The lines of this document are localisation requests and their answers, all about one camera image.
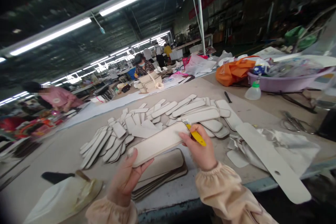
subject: pink sleeve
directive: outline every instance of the pink sleeve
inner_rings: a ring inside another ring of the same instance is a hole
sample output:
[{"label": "pink sleeve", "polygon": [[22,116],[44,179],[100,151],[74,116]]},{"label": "pink sleeve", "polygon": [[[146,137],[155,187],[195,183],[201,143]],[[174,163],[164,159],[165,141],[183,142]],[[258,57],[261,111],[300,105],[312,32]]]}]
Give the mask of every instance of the pink sleeve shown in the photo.
[{"label": "pink sleeve", "polygon": [[73,103],[77,99],[77,97],[74,94],[70,93],[68,90],[65,90],[61,87],[56,88],[58,89],[58,92],[62,93],[65,97],[67,97],[68,101]]},{"label": "pink sleeve", "polygon": [[93,202],[85,216],[89,220],[89,224],[138,223],[137,209],[132,201],[128,207],[121,207],[106,197]]},{"label": "pink sleeve", "polygon": [[215,214],[223,220],[236,224],[277,223],[241,182],[232,168],[221,163],[211,171],[196,175],[201,201],[213,207]]}]

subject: purple plastic basin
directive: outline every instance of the purple plastic basin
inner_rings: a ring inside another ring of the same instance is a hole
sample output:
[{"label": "purple plastic basin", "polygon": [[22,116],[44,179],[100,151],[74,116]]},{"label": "purple plastic basin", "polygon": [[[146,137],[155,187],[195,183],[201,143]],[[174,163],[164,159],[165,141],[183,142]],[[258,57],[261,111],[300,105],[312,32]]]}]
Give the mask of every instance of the purple plastic basin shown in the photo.
[{"label": "purple plastic basin", "polygon": [[[330,74],[334,71],[334,67],[325,68],[318,74],[306,75],[300,77],[260,77],[260,89],[265,92],[297,92],[308,87],[317,77]],[[257,80],[258,75],[250,72],[248,74],[248,82],[250,85]]]}]

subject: human hand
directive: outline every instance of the human hand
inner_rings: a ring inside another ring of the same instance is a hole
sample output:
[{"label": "human hand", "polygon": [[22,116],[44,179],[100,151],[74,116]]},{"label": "human hand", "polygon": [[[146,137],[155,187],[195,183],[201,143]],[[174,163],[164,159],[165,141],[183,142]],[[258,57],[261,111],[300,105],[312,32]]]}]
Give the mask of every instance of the human hand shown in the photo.
[{"label": "human hand", "polygon": [[187,134],[180,132],[179,135],[183,140],[184,146],[187,146],[193,156],[194,161],[201,168],[202,171],[210,171],[217,166],[217,160],[215,158],[215,151],[212,141],[208,134],[205,132],[203,126],[194,124],[190,128],[190,132],[197,131],[204,139],[206,146],[202,146],[196,142],[195,139],[190,138]]},{"label": "human hand", "polygon": [[151,159],[143,165],[133,168],[132,165],[137,156],[138,150],[134,149],[132,156],[126,157],[118,168],[117,174],[112,179],[107,192],[107,199],[122,207],[128,207],[130,205],[133,189],[137,185],[141,175],[154,161],[154,159]]},{"label": "human hand", "polygon": [[67,113],[67,112],[69,112],[69,107],[68,106],[65,106],[64,108],[63,108],[63,111],[65,112],[65,113]]}]

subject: blue container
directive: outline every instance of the blue container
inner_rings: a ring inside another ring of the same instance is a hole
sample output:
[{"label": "blue container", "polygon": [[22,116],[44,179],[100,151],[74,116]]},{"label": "blue container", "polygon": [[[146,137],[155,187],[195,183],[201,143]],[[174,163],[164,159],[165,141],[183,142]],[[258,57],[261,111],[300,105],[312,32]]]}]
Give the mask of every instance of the blue container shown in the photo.
[{"label": "blue container", "polygon": [[135,77],[134,77],[135,70],[136,70],[136,68],[133,68],[133,69],[131,69],[127,72],[130,75],[132,80],[135,80]]}]

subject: pink shirt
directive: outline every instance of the pink shirt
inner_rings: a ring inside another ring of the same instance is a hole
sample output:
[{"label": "pink shirt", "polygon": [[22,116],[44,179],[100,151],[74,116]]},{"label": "pink shirt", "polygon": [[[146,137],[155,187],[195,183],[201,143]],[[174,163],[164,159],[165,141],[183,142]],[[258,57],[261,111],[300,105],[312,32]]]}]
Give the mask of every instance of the pink shirt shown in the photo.
[{"label": "pink shirt", "polygon": [[78,107],[84,103],[69,91],[55,86],[50,86],[49,94],[41,95],[41,97],[43,100],[49,102],[53,107],[64,107],[68,101],[73,102],[71,107]]}]

